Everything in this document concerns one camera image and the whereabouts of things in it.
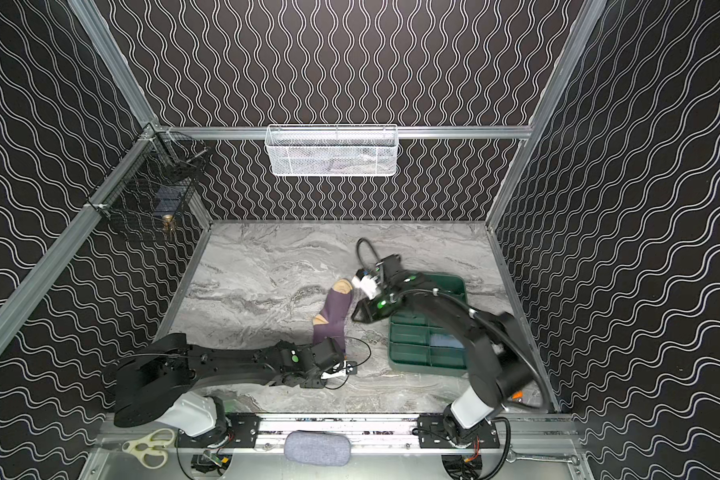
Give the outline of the purple sock tan toe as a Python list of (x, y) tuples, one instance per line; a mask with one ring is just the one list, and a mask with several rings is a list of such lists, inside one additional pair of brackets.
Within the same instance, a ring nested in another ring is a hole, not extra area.
[(347, 279), (337, 280), (328, 290), (322, 309), (312, 319), (314, 345), (333, 339), (342, 352), (346, 351), (345, 323), (353, 301), (353, 290)]

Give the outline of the green compartment tray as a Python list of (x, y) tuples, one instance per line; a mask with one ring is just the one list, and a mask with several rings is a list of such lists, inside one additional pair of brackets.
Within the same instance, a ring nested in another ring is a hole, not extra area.
[(405, 303), (388, 320), (387, 356), (393, 370), (453, 377), (466, 373), (464, 347), (452, 349), (429, 345), (433, 333), (452, 335), (431, 314)]

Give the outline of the blue sock orange cuff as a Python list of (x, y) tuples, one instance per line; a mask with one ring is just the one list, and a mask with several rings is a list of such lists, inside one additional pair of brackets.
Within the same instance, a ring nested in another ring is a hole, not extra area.
[(433, 333), (429, 338), (429, 345), (438, 348), (463, 349), (462, 343), (452, 335)]

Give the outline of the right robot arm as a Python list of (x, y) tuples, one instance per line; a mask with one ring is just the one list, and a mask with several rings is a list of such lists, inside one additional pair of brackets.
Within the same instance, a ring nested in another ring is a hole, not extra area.
[(430, 275), (402, 265), (399, 255), (373, 266), (362, 264), (352, 278), (365, 298), (353, 314), (361, 323), (387, 319), (402, 310), (423, 315), (446, 330), (463, 347), (469, 387), (446, 409), (461, 429), (471, 429), (505, 411), (511, 397), (528, 384), (540, 389), (542, 403), (524, 408), (554, 410), (551, 393), (525, 341), (519, 322), (509, 313), (494, 315), (469, 305), (438, 285)]

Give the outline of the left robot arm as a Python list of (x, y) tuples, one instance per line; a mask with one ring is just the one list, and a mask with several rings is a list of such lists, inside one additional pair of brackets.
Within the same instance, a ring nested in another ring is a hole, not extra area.
[(216, 386), (254, 384), (320, 389), (345, 365), (339, 343), (280, 341), (258, 350), (214, 349), (172, 333), (124, 357), (115, 373), (113, 423), (132, 428), (157, 422), (205, 444), (227, 435), (223, 402), (197, 393)]

